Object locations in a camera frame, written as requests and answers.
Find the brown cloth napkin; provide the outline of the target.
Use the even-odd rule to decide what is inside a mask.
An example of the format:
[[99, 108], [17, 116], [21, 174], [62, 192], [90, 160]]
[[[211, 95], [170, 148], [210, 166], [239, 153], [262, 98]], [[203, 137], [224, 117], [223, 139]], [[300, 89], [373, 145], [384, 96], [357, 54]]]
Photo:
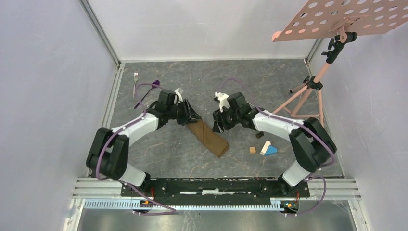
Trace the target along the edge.
[[229, 150], [229, 143], [227, 140], [213, 132], [203, 120], [188, 124], [187, 127], [199, 142], [216, 157], [221, 157]]

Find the purple metallic spoon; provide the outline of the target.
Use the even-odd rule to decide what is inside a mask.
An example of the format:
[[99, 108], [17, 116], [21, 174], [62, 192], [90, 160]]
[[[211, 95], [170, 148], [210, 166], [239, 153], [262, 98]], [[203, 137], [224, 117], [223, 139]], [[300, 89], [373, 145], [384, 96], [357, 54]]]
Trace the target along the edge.
[[[150, 86], [150, 88], [149, 88], [149, 90], [143, 95], [143, 97], [142, 98], [140, 98], [140, 100], [138, 101], [138, 103], [133, 107], [133, 109], [137, 109], [139, 106], [140, 106], [140, 104], [145, 100], [145, 98], [147, 97], [147, 96], [149, 96], [149, 94], [151, 93], [151, 91], [153, 90], [153, 89], [155, 89], [155, 88], [158, 88], [158, 87], [160, 87], [160, 81], [157, 79], [157, 80], [154, 80], [149, 86]], [[136, 96], [136, 93], [137, 93], [137, 87], [138, 86], [141, 86], [141, 85], [134, 85], [134, 92], [133, 92], [133, 94], [134, 94], [134, 96]]]

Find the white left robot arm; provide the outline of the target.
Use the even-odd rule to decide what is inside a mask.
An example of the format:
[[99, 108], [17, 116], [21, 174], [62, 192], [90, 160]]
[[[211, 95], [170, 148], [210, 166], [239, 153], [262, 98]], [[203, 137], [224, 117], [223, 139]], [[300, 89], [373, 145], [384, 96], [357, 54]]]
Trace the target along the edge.
[[201, 119], [189, 101], [182, 98], [179, 89], [162, 90], [158, 100], [137, 118], [116, 128], [98, 129], [86, 166], [94, 170], [97, 177], [104, 175], [109, 179], [131, 184], [134, 192], [139, 196], [146, 196], [151, 191], [150, 175], [128, 163], [130, 146], [170, 120], [176, 120], [179, 125], [184, 126]]

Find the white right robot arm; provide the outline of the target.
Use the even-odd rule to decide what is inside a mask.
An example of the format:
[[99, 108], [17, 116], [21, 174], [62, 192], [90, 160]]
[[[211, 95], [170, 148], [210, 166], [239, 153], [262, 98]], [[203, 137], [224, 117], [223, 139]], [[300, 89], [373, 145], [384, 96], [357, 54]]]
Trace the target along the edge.
[[215, 92], [219, 109], [213, 112], [212, 130], [217, 133], [241, 125], [251, 130], [266, 132], [291, 143], [295, 161], [279, 176], [278, 191], [291, 196], [297, 185], [329, 160], [334, 160], [337, 148], [322, 124], [314, 117], [296, 120], [251, 107], [240, 92], [227, 95]]

